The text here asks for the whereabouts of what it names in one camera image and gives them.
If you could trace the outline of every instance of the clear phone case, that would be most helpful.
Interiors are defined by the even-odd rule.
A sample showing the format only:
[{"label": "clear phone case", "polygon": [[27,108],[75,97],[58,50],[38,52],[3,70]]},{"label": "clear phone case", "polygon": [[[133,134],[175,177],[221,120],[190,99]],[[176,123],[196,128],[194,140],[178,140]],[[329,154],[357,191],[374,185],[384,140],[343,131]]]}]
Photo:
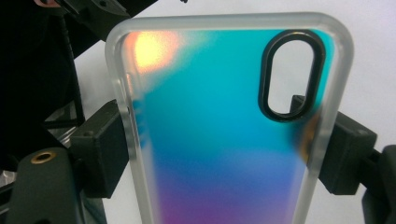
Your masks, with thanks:
[{"label": "clear phone case", "polygon": [[[267,98],[290,38],[314,61],[303,105],[282,114]],[[304,223],[352,55],[347,29],[318,13],[118,25],[106,60],[143,223]]]}]

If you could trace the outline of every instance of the black mount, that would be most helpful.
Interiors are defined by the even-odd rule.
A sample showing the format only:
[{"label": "black mount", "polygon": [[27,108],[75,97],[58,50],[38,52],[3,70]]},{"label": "black mount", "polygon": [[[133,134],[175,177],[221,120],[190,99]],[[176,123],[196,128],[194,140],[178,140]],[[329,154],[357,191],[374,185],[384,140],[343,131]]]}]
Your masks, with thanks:
[{"label": "black mount", "polygon": [[[291,110],[303,101],[293,96]],[[375,140],[373,131],[338,112],[319,180],[334,195],[355,195],[363,184],[365,222],[396,223],[396,146],[379,153]]]},{"label": "black mount", "polygon": [[18,180],[0,188],[0,223],[6,216],[7,224],[86,223],[87,216],[106,223],[101,201],[92,199],[111,197],[129,160],[116,102],[99,109],[70,141],[69,149],[45,148],[21,160]]}]

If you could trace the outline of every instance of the camera cutout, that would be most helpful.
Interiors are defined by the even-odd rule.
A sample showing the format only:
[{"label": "camera cutout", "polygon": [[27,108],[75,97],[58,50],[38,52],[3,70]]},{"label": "camera cutout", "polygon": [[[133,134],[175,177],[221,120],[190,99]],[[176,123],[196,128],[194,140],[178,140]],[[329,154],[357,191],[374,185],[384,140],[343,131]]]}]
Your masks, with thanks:
[{"label": "camera cutout", "polygon": [[[290,60],[301,60],[298,58],[301,56],[297,53],[295,55],[289,55],[287,58],[282,57],[284,55],[282,52],[284,49],[288,51],[290,49],[299,49],[302,50],[300,53],[305,56],[309,55],[309,51],[311,51],[312,56],[303,58],[303,70],[296,70],[293,67],[289,67],[289,70],[293,71],[293,73],[290,72],[290,74],[281,75],[278,73],[279,67],[283,66],[285,68],[290,66],[292,64]],[[259,87],[259,106],[262,113],[269,119],[276,121],[291,121],[306,114],[314,105],[324,60],[324,45],[320,37],[311,31],[287,30],[275,36],[268,43],[262,55],[262,73]],[[298,82],[300,85],[305,82],[306,84],[303,84],[305,90],[297,92],[285,90],[288,86],[283,85],[283,83],[287,81],[292,83],[293,79],[299,79]],[[295,94],[305,95],[304,103],[300,107],[290,112],[285,109],[285,106],[279,107],[279,105],[288,104],[290,108],[291,97]]]}]

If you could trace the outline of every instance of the black metal bracket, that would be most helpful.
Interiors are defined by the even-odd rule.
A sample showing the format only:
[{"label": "black metal bracket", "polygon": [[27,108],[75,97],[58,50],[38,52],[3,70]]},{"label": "black metal bracket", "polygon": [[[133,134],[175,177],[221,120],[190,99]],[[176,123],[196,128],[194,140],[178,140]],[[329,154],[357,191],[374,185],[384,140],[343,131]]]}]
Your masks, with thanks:
[{"label": "black metal bracket", "polygon": [[7,224],[85,223],[80,192],[89,198],[111,197],[129,160],[116,102],[83,123],[71,143],[69,150],[46,148],[20,162],[13,188],[0,192],[1,206],[12,191]]},{"label": "black metal bracket", "polygon": [[[293,96],[291,109],[303,101]],[[365,222],[396,223],[396,146],[379,153],[375,140],[373,131],[338,112],[319,180],[334,195],[355,195],[362,183]]]}]

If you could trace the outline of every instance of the gradient back panel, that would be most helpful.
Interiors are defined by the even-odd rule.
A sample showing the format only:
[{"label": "gradient back panel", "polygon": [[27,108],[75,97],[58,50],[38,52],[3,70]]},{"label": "gradient back panel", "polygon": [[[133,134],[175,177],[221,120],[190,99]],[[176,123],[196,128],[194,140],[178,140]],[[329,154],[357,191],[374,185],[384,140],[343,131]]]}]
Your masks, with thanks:
[{"label": "gradient back panel", "polygon": [[291,223],[315,105],[303,119],[269,120],[258,92],[262,53],[281,30],[129,33],[124,69],[155,223]]}]

